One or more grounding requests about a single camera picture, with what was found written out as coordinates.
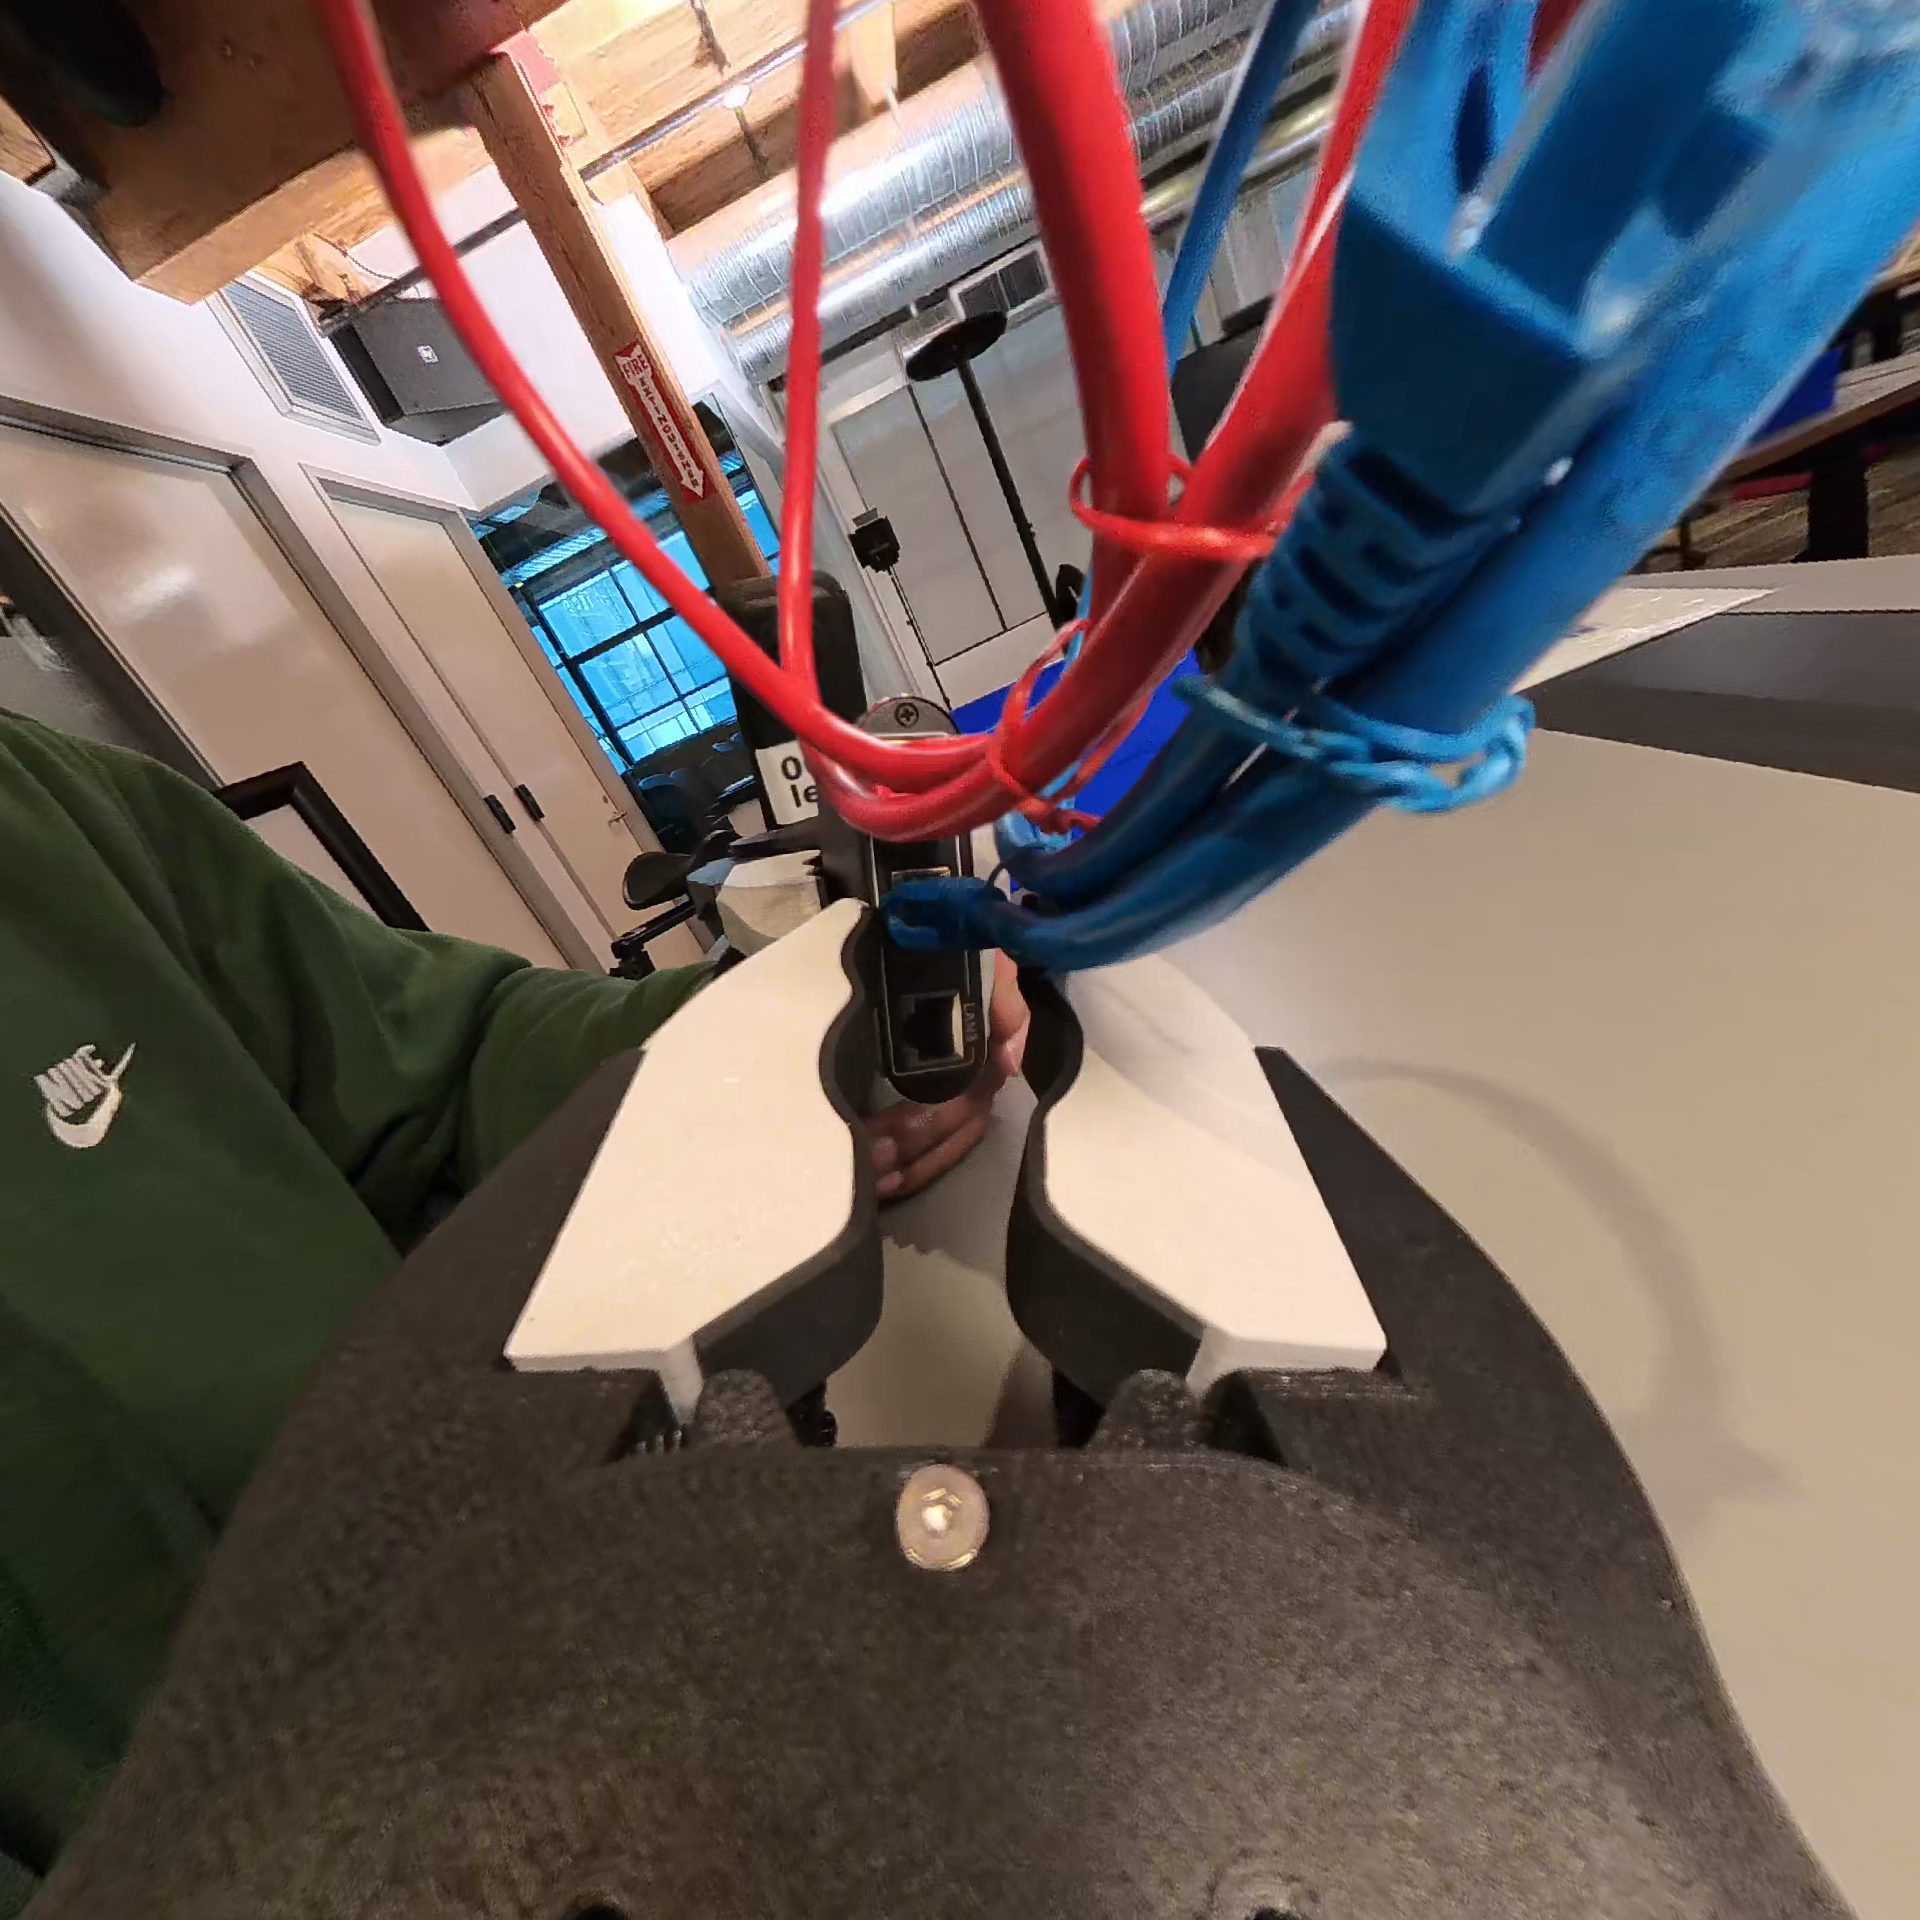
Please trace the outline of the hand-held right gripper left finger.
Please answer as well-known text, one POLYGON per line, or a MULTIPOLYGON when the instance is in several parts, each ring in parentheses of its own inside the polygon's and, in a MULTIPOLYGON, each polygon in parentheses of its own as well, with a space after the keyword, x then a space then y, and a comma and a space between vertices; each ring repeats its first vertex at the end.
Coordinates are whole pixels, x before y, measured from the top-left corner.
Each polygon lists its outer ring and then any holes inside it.
POLYGON ((507 1334, 511 1368, 652 1373, 688 1421, 711 1375, 756 1373, 789 1408, 867 1343, 876 934, 863 903, 832 903, 647 1040, 507 1334))

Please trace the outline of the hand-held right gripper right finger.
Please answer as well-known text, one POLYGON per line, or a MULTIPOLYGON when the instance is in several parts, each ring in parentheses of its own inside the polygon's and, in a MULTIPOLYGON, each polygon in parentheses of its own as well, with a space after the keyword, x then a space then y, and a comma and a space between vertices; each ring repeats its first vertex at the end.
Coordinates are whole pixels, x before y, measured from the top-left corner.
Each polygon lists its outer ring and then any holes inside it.
POLYGON ((1004 1285, 1056 1377, 1197 1400, 1240 1373, 1366 1375, 1384 1331, 1258 1044, 1160 957, 1018 975, 1036 1097, 1004 1285))

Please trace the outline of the black ethernet switch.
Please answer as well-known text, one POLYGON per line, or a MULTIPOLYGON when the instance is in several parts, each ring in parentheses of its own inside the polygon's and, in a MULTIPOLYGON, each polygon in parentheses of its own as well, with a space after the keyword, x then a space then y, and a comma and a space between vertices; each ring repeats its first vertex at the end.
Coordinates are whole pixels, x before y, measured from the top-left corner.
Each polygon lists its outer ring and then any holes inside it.
POLYGON ((990 1061, 990 990, 974 948, 903 945, 883 903, 907 879, 974 876, 965 837, 915 844, 858 837, 861 892, 880 921, 870 1000, 880 1071, 901 1100, 938 1105, 971 1091, 990 1061))

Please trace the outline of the person's left forearm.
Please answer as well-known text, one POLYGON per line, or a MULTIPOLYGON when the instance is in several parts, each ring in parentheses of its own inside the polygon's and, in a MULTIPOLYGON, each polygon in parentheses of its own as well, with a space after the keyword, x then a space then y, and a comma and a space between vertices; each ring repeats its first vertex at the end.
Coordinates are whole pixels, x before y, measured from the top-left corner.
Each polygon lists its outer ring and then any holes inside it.
POLYGON ((371 1126, 352 1189, 403 1255, 716 977, 711 959, 627 977, 424 934, 397 945, 406 967, 372 996, 372 1093, 347 1116, 371 1126))

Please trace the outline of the person's left hand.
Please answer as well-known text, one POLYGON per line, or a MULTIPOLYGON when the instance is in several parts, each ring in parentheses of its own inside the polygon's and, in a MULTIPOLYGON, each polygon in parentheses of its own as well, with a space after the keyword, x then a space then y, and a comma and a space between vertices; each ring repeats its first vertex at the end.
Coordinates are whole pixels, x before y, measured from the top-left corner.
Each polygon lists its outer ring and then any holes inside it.
POLYGON ((988 1133, 998 1093, 1019 1077, 1029 1009, 1013 963, 1004 952, 992 959, 990 1052, 968 1091, 933 1105, 896 1102, 863 1123, 883 1203, 911 1198, 956 1168, 988 1133))

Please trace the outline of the black loudspeaker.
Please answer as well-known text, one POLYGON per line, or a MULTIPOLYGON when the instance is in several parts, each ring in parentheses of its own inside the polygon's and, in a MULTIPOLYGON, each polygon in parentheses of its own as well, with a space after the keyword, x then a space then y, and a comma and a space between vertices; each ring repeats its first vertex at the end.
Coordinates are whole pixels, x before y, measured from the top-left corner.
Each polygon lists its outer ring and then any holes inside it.
POLYGON ((405 438, 443 448, 507 412, 442 300, 360 309, 330 340, 375 419, 405 438))

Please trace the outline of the green hoodie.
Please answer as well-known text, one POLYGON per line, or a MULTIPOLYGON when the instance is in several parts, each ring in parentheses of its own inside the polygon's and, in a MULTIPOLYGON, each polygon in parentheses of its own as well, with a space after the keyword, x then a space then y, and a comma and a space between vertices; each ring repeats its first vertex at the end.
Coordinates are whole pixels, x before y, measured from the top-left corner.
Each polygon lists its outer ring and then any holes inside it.
POLYGON ((452 1187, 523 963, 4 715, 4 1916, 120 1760, 308 1366, 452 1187))

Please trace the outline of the laminated paper sheet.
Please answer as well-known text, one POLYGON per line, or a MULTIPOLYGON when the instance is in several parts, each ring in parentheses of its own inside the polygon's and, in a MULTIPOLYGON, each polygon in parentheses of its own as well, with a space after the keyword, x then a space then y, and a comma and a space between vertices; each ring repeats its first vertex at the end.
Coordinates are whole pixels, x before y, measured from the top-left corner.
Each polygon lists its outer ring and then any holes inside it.
POLYGON ((1614 587, 1516 680, 1516 693, 1564 679, 1643 641, 1772 597, 1772 587, 1614 587))

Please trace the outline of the wooden post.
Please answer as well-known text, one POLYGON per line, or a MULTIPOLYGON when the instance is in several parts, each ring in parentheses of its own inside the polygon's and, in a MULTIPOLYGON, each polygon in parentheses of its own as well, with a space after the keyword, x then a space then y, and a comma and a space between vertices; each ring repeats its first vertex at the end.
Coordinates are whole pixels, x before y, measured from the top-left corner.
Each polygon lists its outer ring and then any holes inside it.
POLYGON ((460 102, 645 446, 706 583, 767 577, 767 558, 562 148, 546 101, 556 86, 560 70, 535 35, 518 32, 471 70, 460 102))

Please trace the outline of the silver air duct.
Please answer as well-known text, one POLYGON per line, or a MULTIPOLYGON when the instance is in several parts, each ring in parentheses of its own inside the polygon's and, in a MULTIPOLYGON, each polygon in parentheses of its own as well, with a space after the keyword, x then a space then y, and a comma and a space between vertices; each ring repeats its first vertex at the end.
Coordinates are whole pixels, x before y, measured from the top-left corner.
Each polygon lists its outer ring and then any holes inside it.
MULTIPOLYGON (((1102 29, 1127 109, 1136 173, 1189 152, 1212 131, 1264 4, 1149 1, 1106 6, 1102 29)), ((933 217, 978 190, 1022 179, 995 61, 983 54, 911 93, 891 116, 834 139, 823 192, 830 269, 931 233, 933 217)), ((786 173, 668 243, 711 327, 743 331, 782 307, 797 179, 786 173)))

